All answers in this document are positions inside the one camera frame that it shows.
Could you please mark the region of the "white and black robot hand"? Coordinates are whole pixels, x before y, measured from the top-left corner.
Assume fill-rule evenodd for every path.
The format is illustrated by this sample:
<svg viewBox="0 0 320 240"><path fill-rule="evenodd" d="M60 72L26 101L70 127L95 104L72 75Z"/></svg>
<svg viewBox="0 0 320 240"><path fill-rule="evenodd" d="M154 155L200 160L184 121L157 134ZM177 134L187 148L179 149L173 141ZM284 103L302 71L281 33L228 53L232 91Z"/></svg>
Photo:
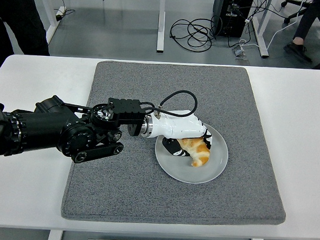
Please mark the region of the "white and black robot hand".
<svg viewBox="0 0 320 240"><path fill-rule="evenodd" d="M180 146L179 140L184 138L202 138L208 149L212 146L212 134L194 114L177 117L174 114L184 114L183 110L170 113L161 112L157 117L154 112L147 117L147 130L143 136L147 138L162 135L162 145L174 156L189 156L190 151Z"/></svg>

